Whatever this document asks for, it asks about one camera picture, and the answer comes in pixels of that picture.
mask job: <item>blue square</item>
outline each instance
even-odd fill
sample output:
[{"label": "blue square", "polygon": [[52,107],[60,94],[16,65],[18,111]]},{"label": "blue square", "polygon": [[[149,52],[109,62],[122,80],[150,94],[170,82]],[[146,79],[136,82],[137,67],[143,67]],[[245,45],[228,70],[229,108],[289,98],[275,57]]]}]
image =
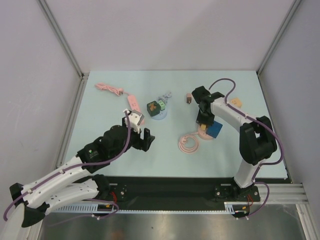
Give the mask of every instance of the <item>blue square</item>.
[{"label": "blue square", "polygon": [[220,130],[222,129],[222,126],[223,125],[221,123],[214,121],[213,125],[208,127],[205,133],[216,139],[220,133]]}]

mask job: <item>white table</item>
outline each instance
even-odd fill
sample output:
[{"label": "white table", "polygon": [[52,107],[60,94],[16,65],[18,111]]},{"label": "white table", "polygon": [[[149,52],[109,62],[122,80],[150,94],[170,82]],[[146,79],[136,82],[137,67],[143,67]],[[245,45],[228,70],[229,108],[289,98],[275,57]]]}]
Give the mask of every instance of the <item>white table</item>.
[{"label": "white table", "polygon": [[[126,95],[116,96],[109,91],[95,88],[103,82],[114,87],[124,88],[136,96],[145,116],[143,128],[149,128],[155,140],[148,152],[131,148],[119,159],[97,173],[108,176],[135,177],[233,177],[240,166],[239,134],[221,118],[215,120],[223,124],[216,139],[205,141],[200,138],[196,153],[185,154],[178,148],[179,138],[197,131],[198,106],[194,99],[186,103],[186,94],[199,86],[207,89],[219,78],[236,81],[236,89],[230,99],[238,97],[242,110],[252,115],[268,116],[263,93],[254,71],[92,71],[89,75],[82,102],[79,108],[72,137],[65,160],[71,159],[77,151],[114,125],[121,125],[123,110],[129,108]],[[226,94],[232,83],[217,83],[211,92]],[[168,115],[163,120],[149,116],[146,105],[157,100],[159,95],[170,90]],[[279,159],[278,150],[269,162]],[[264,166],[259,178],[287,178],[285,165],[280,163]]]}]

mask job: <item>metal floor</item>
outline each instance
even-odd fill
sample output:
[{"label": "metal floor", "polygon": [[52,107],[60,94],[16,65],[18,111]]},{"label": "metal floor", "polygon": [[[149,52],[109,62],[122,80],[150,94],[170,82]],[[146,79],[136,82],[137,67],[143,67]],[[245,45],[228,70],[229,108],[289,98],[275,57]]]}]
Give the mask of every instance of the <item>metal floor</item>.
[{"label": "metal floor", "polygon": [[305,240],[296,206],[266,205],[249,220],[215,214],[116,214],[97,221],[52,213],[38,240]]}]

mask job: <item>white wall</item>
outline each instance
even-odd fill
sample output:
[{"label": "white wall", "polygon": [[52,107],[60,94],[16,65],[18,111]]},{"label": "white wall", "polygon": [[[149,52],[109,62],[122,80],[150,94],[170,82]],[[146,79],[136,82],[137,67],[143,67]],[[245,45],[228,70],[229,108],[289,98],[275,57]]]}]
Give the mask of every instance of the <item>white wall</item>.
[{"label": "white wall", "polygon": [[320,224],[320,1],[303,1],[262,74],[284,143],[286,163],[302,182]]},{"label": "white wall", "polygon": [[256,70],[293,0],[47,0],[90,70]]},{"label": "white wall", "polygon": [[10,185],[52,170],[79,79],[35,0],[2,2],[0,32],[2,216]]}]

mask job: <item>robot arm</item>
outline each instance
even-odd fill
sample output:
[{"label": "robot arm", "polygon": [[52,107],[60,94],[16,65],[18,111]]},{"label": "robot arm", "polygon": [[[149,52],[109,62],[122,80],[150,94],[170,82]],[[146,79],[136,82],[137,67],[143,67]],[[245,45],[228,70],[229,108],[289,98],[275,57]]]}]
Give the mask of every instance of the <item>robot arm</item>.
[{"label": "robot arm", "polygon": [[239,132],[239,150],[242,162],[234,177],[236,192],[242,193],[254,186],[257,168],[277,150],[275,138],[263,126],[250,120],[257,119],[272,130],[268,117],[242,116],[228,107],[225,96],[220,92],[210,93],[204,86],[196,88],[192,95],[199,104],[196,122],[212,126],[215,116],[219,116]]},{"label": "robot arm", "polygon": [[126,117],[122,119],[122,125],[111,127],[63,166],[30,184],[15,183],[10,187],[14,205],[25,206],[22,227],[32,226],[62,205],[93,198],[103,200],[109,194],[110,186],[102,175],[94,176],[80,185],[69,185],[83,177],[92,176],[130,147],[145,152],[149,150],[155,137],[145,128],[141,139],[140,123],[144,116],[135,110],[126,109],[124,112]]}]

